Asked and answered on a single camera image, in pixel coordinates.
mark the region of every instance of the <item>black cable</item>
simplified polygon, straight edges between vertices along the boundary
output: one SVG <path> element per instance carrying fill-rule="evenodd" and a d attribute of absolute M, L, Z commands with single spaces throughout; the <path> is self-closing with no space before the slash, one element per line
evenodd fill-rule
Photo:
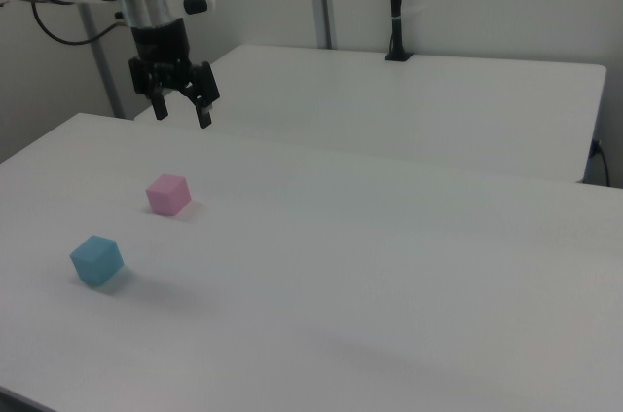
<path fill-rule="evenodd" d="M 602 160 L 604 161 L 604 170 L 605 170 L 605 185 L 610 187 L 610 170 L 607 167 L 607 160 L 605 159 L 604 149 L 600 146 L 600 155 L 602 156 Z"/>
<path fill-rule="evenodd" d="M 41 30 L 43 30 L 48 37 L 50 37 L 51 39 L 56 40 L 59 44 L 63 44 L 63 45 L 70 45 L 70 46 L 75 47 L 75 46 L 79 46 L 79 45 L 92 44 L 93 42 L 101 39 L 104 35 L 106 35 L 108 32 L 110 32 L 114 28 L 119 27 L 121 25 L 119 22 L 115 22 L 110 27 L 108 27 L 104 31 L 100 32 L 99 34 L 95 35 L 91 39 L 81 40 L 81 41 L 78 41 L 78 42 L 72 42 L 72 41 L 69 41 L 69 40 L 61 39 L 60 37 L 56 37 L 52 32 L 50 32 L 50 30 L 48 30 L 48 27 L 46 27 L 44 25 L 44 23 L 41 21 L 41 18 L 39 18 L 39 12 L 37 11 L 37 4 L 36 3 L 30 3 L 30 5 L 32 7 L 32 14 L 35 17 L 35 20 L 37 21 L 37 24 L 39 24 L 39 27 L 41 27 Z"/>

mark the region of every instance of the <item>cube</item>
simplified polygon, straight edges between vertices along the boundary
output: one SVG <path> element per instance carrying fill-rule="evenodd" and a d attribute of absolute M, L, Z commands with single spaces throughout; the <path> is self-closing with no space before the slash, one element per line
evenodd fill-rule
<path fill-rule="evenodd" d="M 147 198 L 155 213 L 173 216 L 191 201 L 191 192 L 183 176 L 162 175 L 147 188 Z"/>
<path fill-rule="evenodd" d="M 98 236 L 82 243 L 71 253 L 71 260 L 80 279 L 92 287 L 104 285 L 124 266 L 117 243 Z"/>

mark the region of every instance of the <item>pink cube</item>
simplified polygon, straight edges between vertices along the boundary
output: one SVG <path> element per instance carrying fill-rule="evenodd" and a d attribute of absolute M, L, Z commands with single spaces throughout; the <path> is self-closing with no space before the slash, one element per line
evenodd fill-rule
<path fill-rule="evenodd" d="M 191 192 L 183 176 L 162 175 L 147 188 L 147 198 L 155 213 L 173 216 L 191 201 Z"/>

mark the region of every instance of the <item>white table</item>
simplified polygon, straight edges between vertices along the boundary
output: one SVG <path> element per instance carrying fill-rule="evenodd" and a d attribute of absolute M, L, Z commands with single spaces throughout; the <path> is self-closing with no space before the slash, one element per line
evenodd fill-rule
<path fill-rule="evenodd" d="M 78 116 L 0 166 L 0 385 L 63 412 L 620 410 L 617 190 Z M 148 210 L 162 172 L 195 203 Z M 69 252 L 128 269 L 100 291 Z"/>
<path fill-rule="evenodd" d="M 242 46 L 214 63 L 215 132 L 575 182 L 605 68 L 498 59 Z M 199 129 L 179 93 L 165 125 Z M 151 108 L 136 118 L 158 123 Z"/>

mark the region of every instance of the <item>blue cube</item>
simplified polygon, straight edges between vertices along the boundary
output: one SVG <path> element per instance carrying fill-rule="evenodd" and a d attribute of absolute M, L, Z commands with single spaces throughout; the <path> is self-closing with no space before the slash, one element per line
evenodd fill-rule
<path fill-rule="evenodd" d="M 99 287 L 108 282 L 124 266 L 117 243 L 92 236 L 73 253 L 71 260 L 80 279 L 91 287 Z"/>

